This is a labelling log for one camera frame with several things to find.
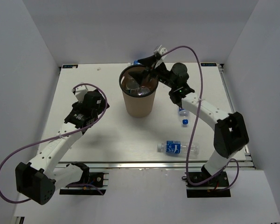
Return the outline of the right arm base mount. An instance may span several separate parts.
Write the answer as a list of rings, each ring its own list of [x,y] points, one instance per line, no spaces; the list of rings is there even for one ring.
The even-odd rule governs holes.
[[[194,186],[190,184],[186,176],[182,177],[186,183],[187,198],[227,198],[231,197],[229,180],[226,172],[222,172],[212,180]]]

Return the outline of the crushed bottle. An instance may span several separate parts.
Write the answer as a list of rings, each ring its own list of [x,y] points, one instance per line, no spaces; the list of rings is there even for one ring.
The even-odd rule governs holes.
[[[185,110],[185,109],[183,109],[183,108],[181,108],[181,107],[179,107],[178,108],[178,114],[180,115],[180,116],[183,116],[183,117],[187,117],[187,116],[189,116],[189,111],[187,111],[187,110]]]

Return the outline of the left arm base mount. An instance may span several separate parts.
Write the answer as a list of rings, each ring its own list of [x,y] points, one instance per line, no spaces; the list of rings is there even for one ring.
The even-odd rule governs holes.
[[[75,196],[103,196],[108,186],[109,173],[105,171],[91,171],[90,168],[83,163],[73,162],[75,168],[82,171],[78,181],[69,183],[59,190],[60,195]]]

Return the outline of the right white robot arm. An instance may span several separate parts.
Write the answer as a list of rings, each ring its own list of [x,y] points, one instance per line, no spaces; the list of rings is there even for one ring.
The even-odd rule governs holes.
[[[195,122],[192,131],[197,127],[198,120],[202,120],[214,131],[214,152],[201,168],[201,182],[192,182],[189,174],[187,181],[192,186],[212,186],[218,181],[228,164],[234,160],[234,155],[249,143],[249,137],[243,115],[239,112],[228,113],[213,106],[196,94],[188,85],[188,70],[185,64],[175,63],[170,70],[165,63],[154,56],[140,59],[143,71],[130,71],[128,74],[141,84],[148,79],[166,85],[170,88],[169,96],[173,104],[193,113]]]

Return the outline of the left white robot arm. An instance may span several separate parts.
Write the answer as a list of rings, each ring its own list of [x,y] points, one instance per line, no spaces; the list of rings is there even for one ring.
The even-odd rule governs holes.
[[[97,89],[77,99],[57,133],[57,139],[49,141],[37,156],[26,164],[19,163],[15,169],[17,191],[40,205],[46,204],[60,188],[91,183],[89,167],[81,162],[55,170],[65,153],[85,134],[87,126],[95,123],[109,107]]]

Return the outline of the blue label bottle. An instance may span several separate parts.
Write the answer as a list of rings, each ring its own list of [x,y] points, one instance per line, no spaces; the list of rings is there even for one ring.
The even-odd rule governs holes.
[[[157,152],[174,157],[186,157],[189,149],[189,156],[196,158],[199,154],[199,146],[197,144],[191,144],[189,147],[188,142],[167,140],[157,145]]]

